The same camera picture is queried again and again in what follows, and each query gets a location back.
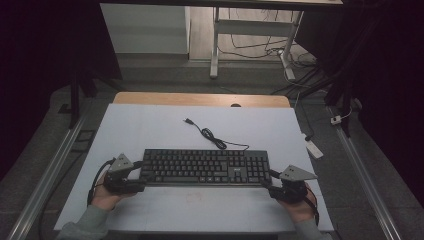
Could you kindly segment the person's right hand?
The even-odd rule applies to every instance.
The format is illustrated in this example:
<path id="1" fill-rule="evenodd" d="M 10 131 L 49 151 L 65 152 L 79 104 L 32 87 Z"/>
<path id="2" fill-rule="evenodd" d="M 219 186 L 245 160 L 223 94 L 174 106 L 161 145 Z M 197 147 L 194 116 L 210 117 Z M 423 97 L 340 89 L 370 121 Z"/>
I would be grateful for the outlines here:
<path id="1" fill-rule="evenodd" d="M 314 219 L 314 210 L 305 201 L 295 204 L 287 204 L 281 202 L 281 205 L 287 210 L 291 220 L 294 223 L 300 223 L 303 221 Z"/>

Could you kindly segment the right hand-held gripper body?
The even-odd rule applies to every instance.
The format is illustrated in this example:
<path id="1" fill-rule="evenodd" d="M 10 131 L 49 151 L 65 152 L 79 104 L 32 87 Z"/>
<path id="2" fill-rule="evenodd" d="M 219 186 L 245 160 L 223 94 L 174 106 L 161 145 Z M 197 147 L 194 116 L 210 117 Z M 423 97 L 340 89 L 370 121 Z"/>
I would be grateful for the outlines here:
<path id="1" fill-rule="evenodd" d="M 303 201 L 307 196 L 306 180 L 317 179 L 317 175 L 294 165 L 289 165 L 280 172 L 281 186 L 271 186 L 270 197 L 287 204 Z"/>

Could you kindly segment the black curtain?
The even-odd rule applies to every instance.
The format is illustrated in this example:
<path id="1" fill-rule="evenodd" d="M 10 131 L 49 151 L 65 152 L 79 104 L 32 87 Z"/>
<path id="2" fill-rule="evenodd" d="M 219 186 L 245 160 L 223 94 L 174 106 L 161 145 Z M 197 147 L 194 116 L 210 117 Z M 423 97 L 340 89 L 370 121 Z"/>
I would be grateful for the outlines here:
<path id="1" fill-rule="evenodd" d="M 0 180 L 41 124 L 52 93 L 122 77 L 100 0 L 0 0 Z"/>
<path id="2" fill-rule="evenodd" d="M 342 1 L 345 10 L 305 12 L 296 41 L 333 75 L 378 21 L 350 71 L 352 95 L 364 129 L 424 207 L 424 0 Z"/>

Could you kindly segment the white desk frame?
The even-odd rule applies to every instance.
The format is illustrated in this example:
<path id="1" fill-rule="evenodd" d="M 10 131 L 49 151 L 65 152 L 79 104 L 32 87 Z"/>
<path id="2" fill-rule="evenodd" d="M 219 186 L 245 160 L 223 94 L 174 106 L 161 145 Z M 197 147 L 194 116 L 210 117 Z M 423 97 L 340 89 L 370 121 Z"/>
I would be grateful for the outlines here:
<path id="1" fill-rule="evenodd" d="M 210 78 L 216 79 L 218 76 L 218 40 L 220 34 L 230 35 L 250 35 L 250 36 L 275 36 L 285 37 L 286 45 L 283 50 L 279 50 L 277 55 L 284 67 L 284 77 L 287 80 L 294 80 L 295 75 L 289 62 L 289 54 L 295 36 L 300 26 L 303 16 L 302 11 L 295 11 L 290 22 L 266 22 L 250 20 L 220 19 L 220 8 L 214 8 L 213 16 L 213 45 L 210 65 Z"/>

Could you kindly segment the person's left hand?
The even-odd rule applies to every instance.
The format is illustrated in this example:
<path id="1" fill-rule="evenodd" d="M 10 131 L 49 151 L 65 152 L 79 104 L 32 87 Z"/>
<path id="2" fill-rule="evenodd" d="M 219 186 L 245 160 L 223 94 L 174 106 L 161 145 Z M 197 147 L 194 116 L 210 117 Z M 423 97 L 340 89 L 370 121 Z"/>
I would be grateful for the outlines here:
<path id="1" fill-rule="evenodd" d="M 105 211 L 112 211 L 115 206 L 123 199 L 135 196 L 132 194 L 114 195 L 110 193 L 103 185 L 105 175 L 102 175 L 95 184 L 94 195 L 90 204 Z"/>

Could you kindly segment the black computer keyboard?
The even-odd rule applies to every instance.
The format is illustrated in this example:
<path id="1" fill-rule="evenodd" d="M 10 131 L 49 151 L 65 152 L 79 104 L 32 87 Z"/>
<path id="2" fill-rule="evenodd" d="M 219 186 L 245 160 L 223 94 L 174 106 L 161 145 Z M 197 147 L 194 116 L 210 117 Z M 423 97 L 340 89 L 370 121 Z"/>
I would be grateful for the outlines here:
<path id="1" fill-rule="evenodd" d="M 266 151 L 146 149 L 140 178 L 157 186 L 256 187 L 271 183 Z"/>

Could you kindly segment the white power strip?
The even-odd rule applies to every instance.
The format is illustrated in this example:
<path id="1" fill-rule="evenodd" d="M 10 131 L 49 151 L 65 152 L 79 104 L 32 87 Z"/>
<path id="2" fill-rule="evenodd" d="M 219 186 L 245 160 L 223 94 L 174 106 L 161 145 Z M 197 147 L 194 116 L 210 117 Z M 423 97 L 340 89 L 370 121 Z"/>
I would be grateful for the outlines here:
<path id="1" fill-rule="evenodd" d="M 304 140 L 306 149 L 314 159 L 320 159 L 324 156 L 322 151 L 311 141 L 310 136 L 305 135 Z"/>

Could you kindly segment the aluminium floor rail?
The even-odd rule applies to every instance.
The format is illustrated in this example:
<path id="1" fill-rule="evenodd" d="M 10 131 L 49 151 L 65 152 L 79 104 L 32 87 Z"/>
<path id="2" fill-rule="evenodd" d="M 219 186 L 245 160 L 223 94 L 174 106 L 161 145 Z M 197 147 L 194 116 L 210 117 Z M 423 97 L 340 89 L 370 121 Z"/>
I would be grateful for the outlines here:
<path id="1" fill-rule="evenodd" d="M 6 240 L 25 240 L 27 237 L 31 227 L 51 193 L 54 182 L 56 181 L 56 178 L 71 150 L 72 144 L 75 142 L 85 120 L 86 116 L 81 116 L 74 123 L 73 127 L 67 130 L 64 138 L 60 141 L 60 145 L 55 154 L 50 158 L 43 175 L 34 187 L 34 190 L 31 192 L 26 205 Z"/>
<path id="2" fill-rule="evenodd" d="M 330 125 L 336 129 L 337 135 L 343 145 L 343 148 L 351 162 L 351 165 L 359 179 L 361 187 L 367 196 L 368 202 L 375 212 L 375 216 L 382 228 L 387 240 L 402 240 L 401 233 L 395 224 L 385 202 L 380 196 L 371 175 L 367 171 L 362 159 L 350 137 L 348 137 L 341 127 L 341 123 L 333 123 L 331 118 Z"/>

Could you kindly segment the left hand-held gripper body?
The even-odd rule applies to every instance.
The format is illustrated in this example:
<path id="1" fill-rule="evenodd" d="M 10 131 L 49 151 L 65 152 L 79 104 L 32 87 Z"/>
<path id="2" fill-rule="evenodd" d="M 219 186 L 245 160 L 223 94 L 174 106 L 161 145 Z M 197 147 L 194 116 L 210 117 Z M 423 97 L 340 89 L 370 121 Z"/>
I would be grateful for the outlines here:
<path id="1" fill-rule="evenodd" d="M 132 194 L 143 192 L 146 185 L 137 183 L 138 179 L 129 179 L 129 174 L 136 170 L 134 162 L 131 162 L 123 153 L 113 159 L 113 163 L 106 171 L 103 185 L 112 194 Z"/>

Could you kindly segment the white cabinet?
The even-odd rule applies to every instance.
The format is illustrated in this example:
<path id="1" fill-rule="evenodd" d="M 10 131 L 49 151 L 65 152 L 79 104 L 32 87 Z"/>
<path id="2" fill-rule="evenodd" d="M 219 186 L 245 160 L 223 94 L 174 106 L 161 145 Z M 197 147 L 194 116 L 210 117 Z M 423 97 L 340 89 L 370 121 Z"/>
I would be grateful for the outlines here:
<path id="1" fill-rule="evenodd" d="M 100 6 L 116 53 L 189 53 L 189 7 L 107 3 Z"/>

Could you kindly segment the black metal stand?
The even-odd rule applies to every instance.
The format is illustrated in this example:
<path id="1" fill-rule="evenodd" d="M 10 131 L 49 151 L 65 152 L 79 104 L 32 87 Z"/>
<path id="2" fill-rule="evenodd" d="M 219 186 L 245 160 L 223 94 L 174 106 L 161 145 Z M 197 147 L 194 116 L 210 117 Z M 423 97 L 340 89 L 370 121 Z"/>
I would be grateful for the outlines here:
<path id="1" fill-rule="evenodd" d="M 72 129 L 75 127 L 76 123 L 79 120 L 79 66 L 74 66 L 74 71 L 72 75 L 72 79 L 70 82 L 71 87 L 71 120 L 69 124 L 69 128 Z"/>
<path id="2" fill-rule="evenodd" d="M 350 70 L 341 69 L 332 76 L 331 80 L 332 86 L 324 100 L 328 106 L 335 106 L 339 100 L 342 100 L 341 129 L 349 137 L 353 75 Z"/>

